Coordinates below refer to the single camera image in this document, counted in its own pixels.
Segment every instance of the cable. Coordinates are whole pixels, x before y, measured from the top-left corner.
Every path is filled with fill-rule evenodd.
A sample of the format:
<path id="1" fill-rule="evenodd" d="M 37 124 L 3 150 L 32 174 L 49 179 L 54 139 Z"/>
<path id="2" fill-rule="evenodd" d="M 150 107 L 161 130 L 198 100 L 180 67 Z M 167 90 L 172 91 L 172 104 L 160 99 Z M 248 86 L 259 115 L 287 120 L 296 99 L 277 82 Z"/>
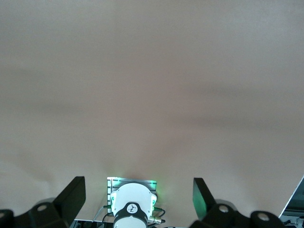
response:
<path id="1" fill-rule="evenodd" d="M 162 214 L 158 216 L 160 218 L 166 214 L 166 211 L 164 209 L 162 209 L 162 208 L 154 207 L 154 210 L 155 211 L 162 211 Z"/>
<path id="2" fill-rule="evenodd" d="M 97 212 L 97 214 L 95 215 L 95 217 L 94 217 L 94 219 L 93 219 L 93 221 L 92 221 L 92 222 L 95 222 L 96 218 L 99 216 L 100 212 L 101 212 L 101 211 L 102 211 L 102 209 L 104 209 L 104 208 L 108 208 L 108 206 L 107 206 L 107 205 L 105 205 L 105 206 L 101 207 L 101 208 L 99 209 L 99 211 Z"/>
<path id="3" fill-rule="evenodd" d="M 299 225 L 299 219 L 301 219 L 301 217 L 298 217 L 296 219 L 295 223 L 292 223 L 290 220 L 287 220 L 286 222 L 283 222 L 284 225 L 295 225 L 296 227 Z"/>
<path id="4" fill-rule="evenodd" d="M 162 214 L 159 216 L 160 218 L 166 214 L 166 211 L 164 209 L 161 209 L 161 211 L 162 211 Z"/>
<path id="5" fill-rule="evenodd" d="M 157 225 L 156 223 L 152 223 L 152 224 L 150 224 L 150 225 L 148 225 L 148 227 L 150 228 L 150 227 L 154 227 L 155 225 Z"/>
<path id="6" fill-rule="evenodd" d="M 103 220 L 102 220 L 102 224 L 105 223 L 105 220 L 104 220 L 104 219 L 105 219 L 105 217 L 107 217 L 108 215 L 110 215 L 110 213 L 107 213 L 107 214 L 104 215 Z"/>

